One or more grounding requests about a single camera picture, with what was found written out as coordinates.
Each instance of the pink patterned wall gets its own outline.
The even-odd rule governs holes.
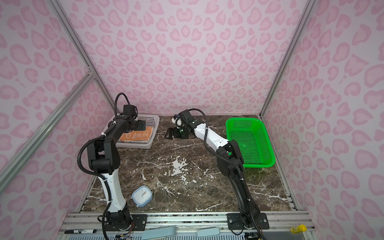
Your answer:
[[[0,239],[54,239],[90,184],[76,158],[113,112],[92,82],[0,196]],[[88,167],[86,153],[83,164]]]
[[[0,172],[85,75],[44,0],[0,3]]]
[[[258,113],[306,0],[62,0],[105,85],[141,113]]]
[[[321,0],[265,120],[324,240],[384,238],[384,1]]]

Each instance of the marble tabletop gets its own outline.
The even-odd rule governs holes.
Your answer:
[[[234,116],[207,116],[211,129],[222,137],[226,137],[225,121],[231,117]],[[173,126],[170,116],[160,117],[150,149],[118,148],[121,191],[130,211],[236,211],[235,193],[217,168],[216,158],[208,153],[199,138],[165,139],[166,130]],[[275,166],[247,168],[245,176],[261,211],[290,210]],[[142,185],[151,189],[153,199],[139,208],[132,200],[132,193]],[[83,211],[102,212],[105,206],[104,192],[96,180]]]

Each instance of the green basket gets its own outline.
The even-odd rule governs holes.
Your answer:
[[[272,167],[276,158],[265,125],[256,118],[230,118],[225,122],[227,139],[236,140],[244,167]]]

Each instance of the blue alarm clock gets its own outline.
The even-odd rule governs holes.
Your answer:
[[[132,199],[139,207],[144,207],[152,200],[152,192],[147,186],[141,186],[132,194]]]

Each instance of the yellow glue stick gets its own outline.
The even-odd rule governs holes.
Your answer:
[[[306,230],[307,230],[307,227],[304,224],[291,227],[291,233],[305,232]]]

